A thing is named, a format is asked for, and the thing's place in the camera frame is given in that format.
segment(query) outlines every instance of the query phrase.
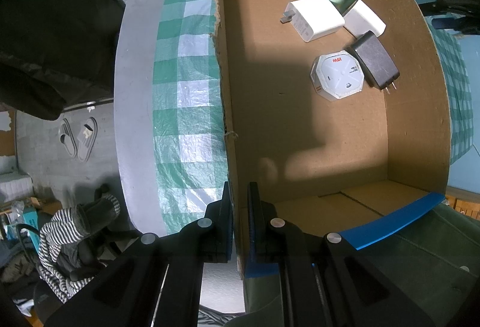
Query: gray striped fabric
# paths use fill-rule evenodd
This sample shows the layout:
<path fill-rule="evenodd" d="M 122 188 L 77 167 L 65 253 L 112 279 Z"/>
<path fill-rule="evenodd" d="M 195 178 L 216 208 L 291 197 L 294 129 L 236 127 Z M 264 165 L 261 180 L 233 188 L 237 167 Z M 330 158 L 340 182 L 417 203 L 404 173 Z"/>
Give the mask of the gray striped fabric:
<path fill-rule="evenodd" d="M 112 202 L 115 217 L 117 217 L 120 213 L 118 200 L 110 193 L 103 194 L 102 198 Z M 62 302 L 66 302 L 92 280 L 91 277 L 80 281 L 70 281 L 56 267 L 62 245 L 78 243 L 93 235 L 82 225 L 82 221 L 79 219 L 81 217 L 79 209 L 81 209 L 79 205 L 73 208 L 60 209 L 51 221 L 40 230 L 38 256 L 42 265 L 38 267 L 38 272 Z"/>

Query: cardboard box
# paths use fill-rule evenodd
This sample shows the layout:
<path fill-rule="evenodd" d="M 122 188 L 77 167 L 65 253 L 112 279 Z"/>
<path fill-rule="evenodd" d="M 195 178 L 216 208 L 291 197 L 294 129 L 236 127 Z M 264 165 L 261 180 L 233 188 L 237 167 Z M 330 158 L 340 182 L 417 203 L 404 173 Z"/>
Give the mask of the cardboard box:
<path fill-rule="evenodd" d="M 315 93 L 310 70 L 316 57 L 355 40 L 346 29 L 305 43 L 279 21 L 294 0 L 216 1 L 214 42 L 240 254 L 248 249 L 250 181 L 280 217 L 315 235 L 445 192 L 446 85 L 414 0 L 363 0 L 386 23 L 379 40 L 400 71 L 398 89 L 387 95 L 365 84 L 334 102 Z"/>

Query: dark green fabric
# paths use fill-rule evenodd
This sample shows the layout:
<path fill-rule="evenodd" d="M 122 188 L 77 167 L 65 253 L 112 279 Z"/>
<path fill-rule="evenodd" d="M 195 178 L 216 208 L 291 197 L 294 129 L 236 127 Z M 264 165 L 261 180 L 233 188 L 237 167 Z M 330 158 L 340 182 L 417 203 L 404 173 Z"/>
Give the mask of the dark green fabric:
<path fill-rule="evenodd" d="M 437 326 L 443 327 L 465 301 L 480 275 L 480 222 L 440 204 L 403 230 L 360 253 Z M 225 326 L 283 325 L 278 283 L 278 276 L 245 280 L 249 314 Z"/>

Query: blue wall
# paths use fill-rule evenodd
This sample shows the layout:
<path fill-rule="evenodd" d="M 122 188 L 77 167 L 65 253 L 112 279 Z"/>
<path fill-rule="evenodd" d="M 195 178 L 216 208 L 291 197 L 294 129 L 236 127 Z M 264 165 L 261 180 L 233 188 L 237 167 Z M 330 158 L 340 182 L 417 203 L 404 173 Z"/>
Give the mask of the blue wall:
<path fill-rule="evenodd" d="M 472 90 L 473 143 L 480 149 L 480 36 L 466 36 L 459 43 Z M 474 147 L 450 166 L 448 185 L 480 193 L 480 156 Z"/>

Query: black power adapter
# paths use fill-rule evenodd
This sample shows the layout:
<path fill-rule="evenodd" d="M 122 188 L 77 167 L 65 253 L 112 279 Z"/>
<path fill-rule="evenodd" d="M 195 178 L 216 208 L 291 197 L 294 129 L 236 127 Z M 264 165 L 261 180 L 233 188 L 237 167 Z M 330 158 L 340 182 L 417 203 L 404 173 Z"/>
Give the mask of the black power adapter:
<path fill-rule="evenodd" d="M 367 31 L 350 45 L 347 52 L 358 60 L 367 80 L 380 90 L 393 84 L 400 76 L 390 55 L 371 31 Z"/>

